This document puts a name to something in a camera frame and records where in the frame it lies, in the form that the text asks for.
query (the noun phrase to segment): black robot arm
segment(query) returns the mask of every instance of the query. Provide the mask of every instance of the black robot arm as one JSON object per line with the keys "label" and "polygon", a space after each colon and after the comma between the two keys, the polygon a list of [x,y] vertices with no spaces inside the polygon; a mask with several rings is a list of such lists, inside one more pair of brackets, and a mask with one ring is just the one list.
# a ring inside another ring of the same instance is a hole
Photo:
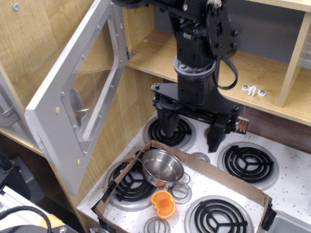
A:
{"label": "black robot arm", "polygon": [[[215,152],[226,133],[238,128],[242,112],[225,99],[218,88],[230,89],[237,83],[237,70],[226,54],[236,48],[235,36],[227,17],[226,0],[113,0],[124,7],[156,5],[169,13],[177,40],[174,68],[178,83],[156,83],[154,105],[166,137],[173,135],[179,115],[210,124],[209,152]],[[229,87],[218,86],[220,61],[236,75]]]}

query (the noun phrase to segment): white plastic clip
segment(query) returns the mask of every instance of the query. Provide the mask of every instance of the white plastic clip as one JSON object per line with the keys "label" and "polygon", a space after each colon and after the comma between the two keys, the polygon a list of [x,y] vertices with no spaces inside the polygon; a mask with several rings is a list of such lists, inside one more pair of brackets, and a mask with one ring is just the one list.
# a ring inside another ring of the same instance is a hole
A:
{"label": "white plastic clip", "polygon": [[250,96],[255,96],[255,94],[258,94],[259,96],[266,96],[267,93],[264,90],[259,90],[256,88],[256,86],[248,86],[248,85],[243,85],[242,86],[243,91],[248,91],[248,95]]}

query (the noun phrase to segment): pot handle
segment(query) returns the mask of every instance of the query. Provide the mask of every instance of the pot handle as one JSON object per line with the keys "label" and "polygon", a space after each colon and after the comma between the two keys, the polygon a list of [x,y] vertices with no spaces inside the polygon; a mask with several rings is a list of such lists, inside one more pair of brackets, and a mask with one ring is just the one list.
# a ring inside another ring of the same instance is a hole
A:
{"label": "pot handle", "polygon": [[143,153],[146,153],[146,152],[143,151],[143,150],[138,150],[138,151],[136,151],[136,153],[135,153],[136,159],[142,163],[142,159],[137,157],[137,155],[139,154],[139,152],[143,152]]}
{"label": "pot handle", "polygon": [[185,183],[185,182],[182,182],[182,181],[176,181],[176,182],[174,183],[173,187],[175,187],[175,185],[178,184],[178,183],[181,183],[181,184],[189,184],[189,183],[190,183],[190,181],[191,181],[190,175],[188,175],[188,174],[185,173],[185,172],[184,172],[184,174],[187,175],[187,176],[189,177],[188,182]]}
{"label": "pot handle", "polygon": [[190,181],[191,181],[191,177],[190,177],[190,175],[188,175],[188,174],[187,174],[187,173],[185,173],[185,172],[184,172],[184,174],[185,174],[185,175],[187,175],[187,176],[189,177],[189,180],[188,180],[188,182],[187,182],[187,183],[184,183],[184,182],[182,182],[182,183],[184,183],[184,184],[189,184],[189,183],[190,183]]}

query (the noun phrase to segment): silver oven door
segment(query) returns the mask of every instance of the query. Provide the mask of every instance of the silver oven door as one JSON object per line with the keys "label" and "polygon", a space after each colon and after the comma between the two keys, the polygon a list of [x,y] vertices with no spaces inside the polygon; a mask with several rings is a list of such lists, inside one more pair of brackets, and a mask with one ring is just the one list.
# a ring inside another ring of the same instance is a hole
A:
{"label": "silver oven door", "polygon": [[108,0],[95,0],[26,108],[38,146],[73,194],[126,62],[121,8]]}

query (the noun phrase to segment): sliced orange toy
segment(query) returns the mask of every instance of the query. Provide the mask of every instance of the sliced orange toy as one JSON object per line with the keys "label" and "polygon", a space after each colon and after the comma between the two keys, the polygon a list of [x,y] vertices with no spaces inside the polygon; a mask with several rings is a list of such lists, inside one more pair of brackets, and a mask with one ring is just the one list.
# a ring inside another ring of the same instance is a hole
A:
{"label": "sliced orange toy", "polygon": [[153,193],[151,203],[160,219],[168,219],[176,212],[175,200],[168,191],[160,190]]}

